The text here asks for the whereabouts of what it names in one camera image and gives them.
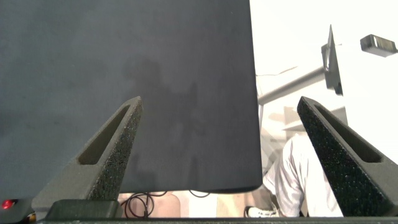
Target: person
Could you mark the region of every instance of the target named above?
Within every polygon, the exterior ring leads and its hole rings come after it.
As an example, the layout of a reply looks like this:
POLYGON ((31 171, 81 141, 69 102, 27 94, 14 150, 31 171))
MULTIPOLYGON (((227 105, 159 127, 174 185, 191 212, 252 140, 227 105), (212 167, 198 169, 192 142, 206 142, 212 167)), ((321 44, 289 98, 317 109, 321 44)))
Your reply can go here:
POLYGON ((311 217, 343 216, 308 136, 287 141, 263 182, 276 196, 279 209, 246 207, 245 217, 298 217, 304 199, 311 217))

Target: metal bar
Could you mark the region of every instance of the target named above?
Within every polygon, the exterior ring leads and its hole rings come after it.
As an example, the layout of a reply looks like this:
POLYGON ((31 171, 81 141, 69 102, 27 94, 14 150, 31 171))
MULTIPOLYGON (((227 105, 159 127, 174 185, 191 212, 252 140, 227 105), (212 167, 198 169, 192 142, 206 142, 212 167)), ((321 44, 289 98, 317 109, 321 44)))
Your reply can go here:
POLYGON ((270 93, 266 93, 265 95, 260 96, 258 99, 259 105, 267 104, 283 96, 289 95, 297 90, 305 88, 311 84, 322 81, 325 79, 324 74, 325 69, 323 68, 323 66, 321 66, 314 71, 296 80, 293 80, 290 83, 283 85, 270 93))

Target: black foam block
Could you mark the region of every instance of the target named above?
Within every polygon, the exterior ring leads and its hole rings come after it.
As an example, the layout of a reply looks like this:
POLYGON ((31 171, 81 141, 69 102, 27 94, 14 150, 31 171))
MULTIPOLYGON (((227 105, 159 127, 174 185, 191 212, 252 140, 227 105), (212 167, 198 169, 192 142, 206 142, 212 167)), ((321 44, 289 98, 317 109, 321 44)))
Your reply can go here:
POLYGON ((343 215, 397 215, 397 164, 318 102, 302 97, 297 111, 343 215))

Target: black bracket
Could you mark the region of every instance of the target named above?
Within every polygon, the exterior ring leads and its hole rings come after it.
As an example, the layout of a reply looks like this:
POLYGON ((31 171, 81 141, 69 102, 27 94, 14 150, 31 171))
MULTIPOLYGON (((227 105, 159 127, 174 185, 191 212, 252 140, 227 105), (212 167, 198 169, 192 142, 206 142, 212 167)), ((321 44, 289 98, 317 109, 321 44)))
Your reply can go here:
POLYGON ((338 69, 336 45, 330 26, 328 43, 322 46, 323 68, 325 69, 326 87, 334 89, 337 95, 343 95, 340 72, 338 69))

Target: floor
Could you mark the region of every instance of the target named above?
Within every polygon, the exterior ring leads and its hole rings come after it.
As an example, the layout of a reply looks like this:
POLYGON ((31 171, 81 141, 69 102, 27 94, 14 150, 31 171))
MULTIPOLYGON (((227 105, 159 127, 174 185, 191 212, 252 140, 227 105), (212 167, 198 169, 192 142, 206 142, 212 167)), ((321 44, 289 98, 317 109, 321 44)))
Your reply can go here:
MULTIPOLYGON (((121 194, 119 202, 122 203, 130 195, 121 194)), ((154 205, 150 215, 152 218, 238 218, 243 217, 245 206, 272 208, 271 195, 262 187, 245 194, 210 194, 205 198, 196 198, 189 191, 167 192, 162 197, 154 197, 154 205)), ((148 209, 152 210, 152 207, 152 203, 149 203, 148 209)), ((144 206, 139 200, 133 200, 130 208, 136 215, 144 214, 144 206)), ((126 214, 129 218, 134 217, 128 207, 126 213, 123 211, 123 217, 126 217, 126 214)))

